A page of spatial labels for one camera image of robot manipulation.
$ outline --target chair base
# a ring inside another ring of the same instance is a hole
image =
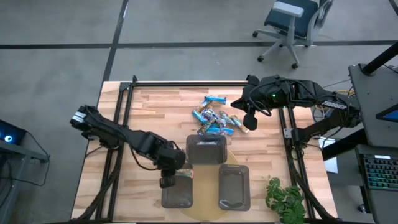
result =
[[[288,40],[288,38],[283,35],[279,35],[278,33],[270,32],[270,31],[262,30],[262,29],[257,29],[256,31],[254,31],[252,36],[257,37],[258,34],[265,34],[265,35],[269,35],[271,37],[275,37],[276,39],[278,39],[277,42],[275,42],[271,47],[268,48],[267,51],[265,51],[262,55],[260,55],[257,58],[258,62],[262,62],[264,60],[265,56],[269,55],[271,52],[273,52],[278,47],[287,47],[287,49],[289,50],[290,54],[293,56],[293,59],[295,61],[295,63],[292,64],[292,68],[296,69],[299,67],[300,60],[297,57],[297,54],[293,48],[294,44],[296,43],[296,40]]]

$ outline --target keyboard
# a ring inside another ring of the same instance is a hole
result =
[[[398,160],[363,157],[370,189],[398,190]]]

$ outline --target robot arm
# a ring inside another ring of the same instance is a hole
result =
[[[131,152],[134,151],[153,162],[156,169],[161,170],[160,187],[174,185],[175,171],[185,163],[185,153],[173,141],[145,131],[133,131],[116,124],[100,115],[94,106],[81,106],[70,120],[70,124],[82,132],[82,136],[98,136],[102,146],[116,149],[124,142],[128,143]]]
[[[326,106],[332,110],[327,118],[307,128],[285,130],[284,133],[293,142],[308,142],[317,134],[326,134],[335,127],[352,128],[360,123],[359,105],[355,98],[324,90],[319,84],[310,80],[290,80],[278,75],[264,77],[259,81],[249,75],[248,85],[243,88],[242,97],[231,103],[232,107],[247,113],[243,123],[250,130],[257,128],[256,111],[266,116],[275,108],[315,105]]]

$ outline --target wooden table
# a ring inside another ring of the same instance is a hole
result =
[[[99,112],[113,119],[120,82],[105,82],[98,104]],[[185,148],[188,135],[196,134],[200,127],[192,116],[194,107],[203,101],[205,95],[227,97],[227,104],[214,106],[215,111],[223,110],[243,118],[245,113],[230,107],[230,103],[241,96],[241,87],[142,87],[134,88],[129,115],[129,127],[155,132],[169,141],[175,141]],[[298,127],[313,123],[310,109],[294,109]],[[278,177],[282,186],[290,185],[285,147],[282,139],[278,111],[272,116],[256,114],[258,127],[247,134],[236,129],[228,139],[228,150],[239,164],[250,170],[251,208],[247,212],[228,211],[213,222],[276,222],[276,213],[265,205],[266,179]],[[97,148],[98,142],[91,142],[88,152]],[[94,199],[101,185],[106,150],[92,153],[86,160],[73,207],[72,218],[78,217]],[[139,162],[150,167],[148,160],[139,157]],[[326,175],[322,154],[318,148],[308,147],[304,155],[308,181],[312,192],[326,210],[337,217],[335,203]],[[160,172],[146,171],[137,166],[128,146],[125,147],[123,163],[114,211],[115,222],[197,222],[178,209],[164,209],[161,204],[162,190],[159,187]]]

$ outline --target potted plant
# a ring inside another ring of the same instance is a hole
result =
[[[266,196],[266,205],[272,211],[278,213],[280,222],[283,224],[304,224],[305,209],[302,204],[304,196],[300,188],[291,186],[280,187],[279,178],[272,178],[269,181]]]

